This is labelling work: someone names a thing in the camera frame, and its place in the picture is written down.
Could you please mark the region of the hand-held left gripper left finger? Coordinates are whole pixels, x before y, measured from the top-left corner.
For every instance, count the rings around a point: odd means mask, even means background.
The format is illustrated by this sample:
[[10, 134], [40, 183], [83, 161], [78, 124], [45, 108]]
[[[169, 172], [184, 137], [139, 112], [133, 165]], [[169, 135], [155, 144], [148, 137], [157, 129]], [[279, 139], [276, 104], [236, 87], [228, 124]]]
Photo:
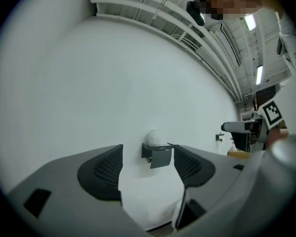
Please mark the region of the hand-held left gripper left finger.
[[119, 144], [84, 162], [78, 169], [77, 179], [94, 198], [121, 202], [118, 184], [122, 168], [123, 145]]

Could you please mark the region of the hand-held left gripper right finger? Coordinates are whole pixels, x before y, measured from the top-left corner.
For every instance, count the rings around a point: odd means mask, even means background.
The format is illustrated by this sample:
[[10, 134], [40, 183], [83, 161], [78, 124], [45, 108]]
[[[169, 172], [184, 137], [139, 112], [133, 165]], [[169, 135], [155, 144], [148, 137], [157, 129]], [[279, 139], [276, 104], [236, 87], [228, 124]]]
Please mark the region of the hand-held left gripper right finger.
[[211, 161], [179, 145], [174, 146], [174, 166], [185, 188], [203, 186], [216, 172]]

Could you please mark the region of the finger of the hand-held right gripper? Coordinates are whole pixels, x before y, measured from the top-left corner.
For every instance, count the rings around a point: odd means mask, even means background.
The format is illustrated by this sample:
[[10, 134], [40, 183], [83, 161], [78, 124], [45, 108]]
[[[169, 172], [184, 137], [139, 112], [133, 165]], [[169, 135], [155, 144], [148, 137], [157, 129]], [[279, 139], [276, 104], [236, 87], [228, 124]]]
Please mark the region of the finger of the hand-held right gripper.
[[232, 139], [235, 144], [235, 147], [238, 150], [242, 150], [244, 152], [250, 152], [250, 135], [246, 133], [236, 133], [232, 132]]

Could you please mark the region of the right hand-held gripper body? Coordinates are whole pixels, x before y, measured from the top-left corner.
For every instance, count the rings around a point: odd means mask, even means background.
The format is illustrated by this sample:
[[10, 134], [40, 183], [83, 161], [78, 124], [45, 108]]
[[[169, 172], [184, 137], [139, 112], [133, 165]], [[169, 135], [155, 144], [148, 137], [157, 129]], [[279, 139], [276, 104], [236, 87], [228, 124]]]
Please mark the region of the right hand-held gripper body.
[[266, 142], [271, 129], [282, 122], [283, 116], [274, 99], [262, 104], [257, 112], [253, 112], [251, 119], [247, 121], [224, 122], [221, 130], [232, 135], [246, 135], [250, 141]]

